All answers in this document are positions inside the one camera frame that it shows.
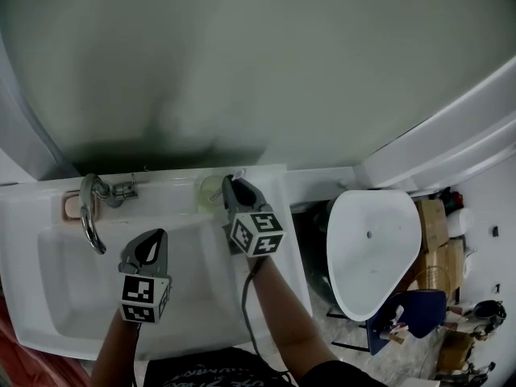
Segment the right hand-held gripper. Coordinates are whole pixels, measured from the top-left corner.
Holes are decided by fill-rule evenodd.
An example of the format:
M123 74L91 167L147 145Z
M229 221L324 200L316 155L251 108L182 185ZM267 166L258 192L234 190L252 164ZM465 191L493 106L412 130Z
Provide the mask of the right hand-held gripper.
M259 189L243 178L233 178L227 175L222 182L229 246L247 258L270 256L279 249L285 229Z

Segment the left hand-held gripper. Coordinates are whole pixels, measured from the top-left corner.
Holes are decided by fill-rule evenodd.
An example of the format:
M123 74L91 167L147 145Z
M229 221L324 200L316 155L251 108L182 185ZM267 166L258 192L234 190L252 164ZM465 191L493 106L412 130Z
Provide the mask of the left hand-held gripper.
M170 299L168 234L151 230L138 235L123 249L119 310L124 321L158 323Z

